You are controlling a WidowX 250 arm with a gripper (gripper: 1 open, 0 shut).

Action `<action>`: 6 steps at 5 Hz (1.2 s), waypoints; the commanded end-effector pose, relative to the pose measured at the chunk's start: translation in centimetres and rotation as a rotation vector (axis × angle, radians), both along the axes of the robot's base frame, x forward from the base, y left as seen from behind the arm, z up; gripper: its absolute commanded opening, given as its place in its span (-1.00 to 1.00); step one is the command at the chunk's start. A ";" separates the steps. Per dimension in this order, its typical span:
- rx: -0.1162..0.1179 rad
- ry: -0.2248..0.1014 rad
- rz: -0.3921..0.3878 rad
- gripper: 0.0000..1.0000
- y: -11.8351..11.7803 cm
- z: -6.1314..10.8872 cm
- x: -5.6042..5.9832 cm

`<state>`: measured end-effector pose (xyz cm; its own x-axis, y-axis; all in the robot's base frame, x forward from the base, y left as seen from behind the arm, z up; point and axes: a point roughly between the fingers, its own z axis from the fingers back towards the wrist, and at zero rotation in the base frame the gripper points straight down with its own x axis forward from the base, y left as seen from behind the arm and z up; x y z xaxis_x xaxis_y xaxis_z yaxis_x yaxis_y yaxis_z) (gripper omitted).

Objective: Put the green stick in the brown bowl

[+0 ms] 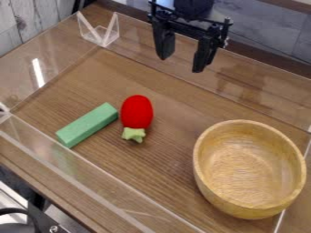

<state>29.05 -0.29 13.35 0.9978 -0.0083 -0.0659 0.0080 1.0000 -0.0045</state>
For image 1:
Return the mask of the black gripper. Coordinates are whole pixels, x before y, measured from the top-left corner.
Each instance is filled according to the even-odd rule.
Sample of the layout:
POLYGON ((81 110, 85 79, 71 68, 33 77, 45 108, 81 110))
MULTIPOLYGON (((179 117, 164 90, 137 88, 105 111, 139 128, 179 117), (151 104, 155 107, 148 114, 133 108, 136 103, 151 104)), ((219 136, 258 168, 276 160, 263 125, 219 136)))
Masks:
POLYGON ((161 60, 175 52, 175 32, 197 40, 192 72, 211 64, 234 20, 213 7, 215 0, 148 0, 155 51, 161 60))

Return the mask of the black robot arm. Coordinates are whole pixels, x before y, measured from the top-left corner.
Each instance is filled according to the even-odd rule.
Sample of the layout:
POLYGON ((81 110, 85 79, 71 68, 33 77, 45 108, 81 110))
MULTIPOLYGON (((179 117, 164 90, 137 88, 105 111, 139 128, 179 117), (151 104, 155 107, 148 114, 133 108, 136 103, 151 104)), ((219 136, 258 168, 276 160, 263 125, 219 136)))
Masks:
POLYGON ((172 56, 175 34, 185 35, 197 41, 192 72, 200 73, 212 63, 217 49, 227 47, 234 20, 215 10, 215 0, 148 0, 148 3, 157 57, 165 60, 172 56))

